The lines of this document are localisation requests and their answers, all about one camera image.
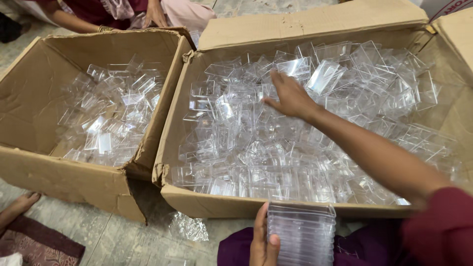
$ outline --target toe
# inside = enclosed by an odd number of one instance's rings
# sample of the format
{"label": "toe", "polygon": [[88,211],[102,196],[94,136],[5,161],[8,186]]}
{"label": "toe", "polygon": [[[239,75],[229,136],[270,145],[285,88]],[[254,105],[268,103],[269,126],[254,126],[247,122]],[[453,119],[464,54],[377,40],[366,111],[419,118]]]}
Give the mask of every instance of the toe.
{"label": "toe", "polygon": [[31,202],[31,204],[34,204],[35,202],[39,200],[39,198],[41,198],[41,194],[34,193],[33,195],[31,195],[31,197],[28,200]]}

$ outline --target maroon sleeve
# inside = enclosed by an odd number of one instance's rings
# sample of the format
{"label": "maroon sleeve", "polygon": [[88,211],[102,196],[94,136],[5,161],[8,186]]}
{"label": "maroon sleeve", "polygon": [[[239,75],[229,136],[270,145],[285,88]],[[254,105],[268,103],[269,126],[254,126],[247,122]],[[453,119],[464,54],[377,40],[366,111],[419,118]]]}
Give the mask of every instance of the maroon sleeve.
{"label": "maroon sleeve", "polygon": [[436,191],[402,230],[404,246],[424,265],[473,265],[473,197],[459,188]]}

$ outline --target hand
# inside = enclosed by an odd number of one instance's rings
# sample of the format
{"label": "hand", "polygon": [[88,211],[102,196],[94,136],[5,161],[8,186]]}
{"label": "hand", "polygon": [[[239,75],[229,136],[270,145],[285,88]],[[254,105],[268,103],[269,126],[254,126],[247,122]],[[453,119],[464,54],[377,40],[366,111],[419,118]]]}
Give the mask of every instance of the hand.
{"label": "hand", "polygon": [[263,102],[287,116],[296,116],[307,120],[308,114],[323,110],[317,105],[306,90],[293,78],[284,73],[271,71],[272,83],[276,87],[279,102],[271,98],[264,98]]}
{"label": "hand", "polygon": [[154,21],[159,28],[167,27],[166,17],[164,16],[159,0],[148,0],[148,8],[146,10],[143,28],[149,27],[151,21]]}
{"label": "hand", "polygon": [[250,266],[276,266],[278,261],[280,239],[271,235],[266,243],[268,202],[263,204],[254,221],[253,241],[250,247]]}

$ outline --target foot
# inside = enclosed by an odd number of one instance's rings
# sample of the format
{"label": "foot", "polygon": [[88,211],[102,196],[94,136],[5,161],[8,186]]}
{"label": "foot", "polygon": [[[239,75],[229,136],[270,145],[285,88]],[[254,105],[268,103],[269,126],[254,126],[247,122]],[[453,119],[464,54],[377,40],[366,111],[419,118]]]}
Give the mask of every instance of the foot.
{"label": "foot", "polygon": [[39,193],[33,193],[29,192],[26,194],[23,194],[19,196],[10,206],[7,207],[7,209],[10,209],[13,213],[24,213],[27,210],[35,204],[39,198],[41,197],[41,194]]}

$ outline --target floral pattern rug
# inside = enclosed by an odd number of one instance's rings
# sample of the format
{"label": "floral pattern rug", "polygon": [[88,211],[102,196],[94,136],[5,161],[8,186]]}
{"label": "floral pattern rug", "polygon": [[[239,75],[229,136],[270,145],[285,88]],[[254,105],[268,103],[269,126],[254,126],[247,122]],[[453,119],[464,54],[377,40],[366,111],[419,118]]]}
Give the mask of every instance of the floral pattern rug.
{"label": "floral pattern rug", "polygon": [[0,257],[19,252],[23,266],[77,266],[84,251],[84,246],[22,215],[0,237]]}

